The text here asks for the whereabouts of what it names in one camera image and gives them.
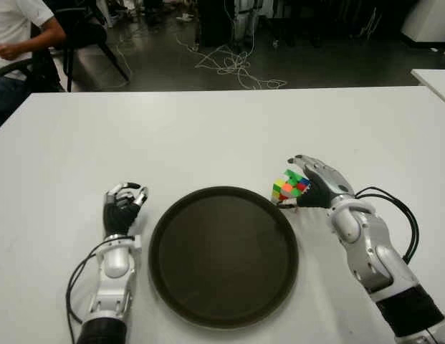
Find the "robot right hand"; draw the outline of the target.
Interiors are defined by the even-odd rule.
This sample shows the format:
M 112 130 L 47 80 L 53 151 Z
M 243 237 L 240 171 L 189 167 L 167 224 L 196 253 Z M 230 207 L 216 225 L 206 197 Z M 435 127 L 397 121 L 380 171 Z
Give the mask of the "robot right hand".
M 355 192 L 346 178 L 318 158 L 299 154 L 288 158 L 287 162 L 302 170 L 310 186 L 302 196 L 296 197 L 294 202 L 279 201 L 275 204 L 276 207 L 280 209 L 296 207 L 329 209 L 332 207 L 332 202 L 339 197 L 355 198 Z

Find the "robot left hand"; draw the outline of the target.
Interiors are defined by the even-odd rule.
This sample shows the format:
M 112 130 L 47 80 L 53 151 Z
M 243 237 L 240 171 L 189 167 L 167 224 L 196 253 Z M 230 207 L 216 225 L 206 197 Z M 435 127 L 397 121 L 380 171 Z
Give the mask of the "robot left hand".
M 119 183 L 105 194 L 102 212 L 105 238 L 128 234 L 148 194 L 146 186 L 133 182 Z

